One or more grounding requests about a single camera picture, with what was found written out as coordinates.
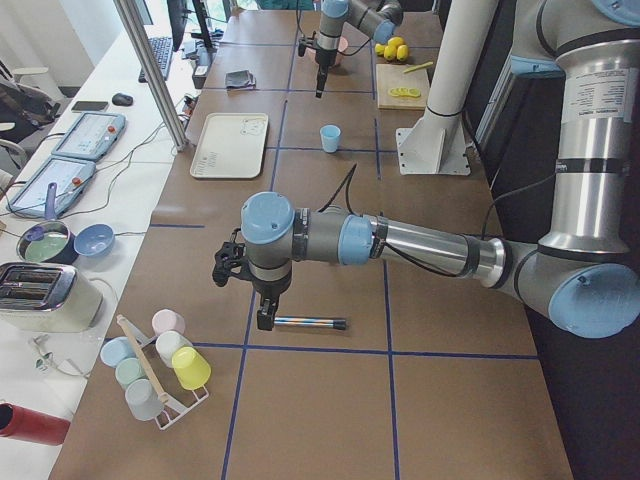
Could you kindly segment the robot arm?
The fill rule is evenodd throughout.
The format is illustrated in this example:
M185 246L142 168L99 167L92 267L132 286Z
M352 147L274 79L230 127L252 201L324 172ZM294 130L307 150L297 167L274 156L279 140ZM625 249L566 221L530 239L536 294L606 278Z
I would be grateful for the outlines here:
M329 0L321 2L319 31L311 41L318 65L315 96L321 98L334 65L345 24L375 43L385 44L403 21L398 1Z
M565 78L549 232L534 244L474 238L255 194L241 211L238 252L241 277L260 296L260 329L274 326L294 262L376 258L474 278L584 338L615 335L636 320L639 279L619 261L627 251L619 223L639 88L638 3L519 2L511 68Z

